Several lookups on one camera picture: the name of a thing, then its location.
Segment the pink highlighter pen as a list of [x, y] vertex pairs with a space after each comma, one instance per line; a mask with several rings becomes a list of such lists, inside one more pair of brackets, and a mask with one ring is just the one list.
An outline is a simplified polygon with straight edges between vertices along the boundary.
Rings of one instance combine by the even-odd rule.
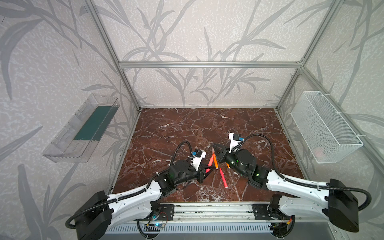
[[208, 163], [208, 166], [209, 166], [209, 167], [211, 167], [212, 164], [213, 164], [213, 162], [214, 162], [214, 155], [215, 155], [215, 154], [212, 154], [212, 156], [211, 156], [211, 158], [210, 158], [210, 160], [209, 160], [209, 163]]
[[222, 182], [223, 182], [224, 188], [227, 189], [228, 188], [228, 184], [227, 184], [224, 172], [223, 172], [223, 170], [221, 168], [219, 168], [219, 171], [220, 171], [220, 174], [221, 174], [221, 178], [222, 178]]

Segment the yellow-orange highlighter pen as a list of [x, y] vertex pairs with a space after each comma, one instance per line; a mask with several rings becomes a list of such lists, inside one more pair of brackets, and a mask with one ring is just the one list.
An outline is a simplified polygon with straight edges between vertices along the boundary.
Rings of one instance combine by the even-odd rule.
[[217, 157], [215, 154], [213, 154], [213, 160], [214, 160], [215, 168], [218, 170], [219, 166], [218, 166], [218, 161], [217, 161]]

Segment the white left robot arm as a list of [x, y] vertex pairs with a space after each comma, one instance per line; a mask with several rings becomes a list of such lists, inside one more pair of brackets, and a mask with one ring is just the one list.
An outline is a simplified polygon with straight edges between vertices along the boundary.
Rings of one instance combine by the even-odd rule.
[[178, 185], [197, 180], [202, 183], [210, 166], [195, 168], [190, 161], [177, 161], [156, 173], [138, 188], [106, 195], [95, 193], [65, 223], [74, 229], [79, 240], [99, 240], [108, 230], [120, 224], [149, 218], [160, 208], [159, 200], [176, 192]]

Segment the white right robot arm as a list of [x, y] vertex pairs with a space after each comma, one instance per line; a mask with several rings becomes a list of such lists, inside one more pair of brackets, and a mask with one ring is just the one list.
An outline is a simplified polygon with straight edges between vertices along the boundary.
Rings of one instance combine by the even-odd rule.
[[256, 189], [277, 192], [268, 208], [269, 214], [277, 216], [305, 216], [325, 218], [334, 226], [352, 233], [359, 229], [359, 204], [351, 188], [342, 182], [311, 182], [304, 179], [279, 175], [276, 171], [259, 166], [248, 150], [231, 153], [221, 144], [213, 144], [216, 158]]

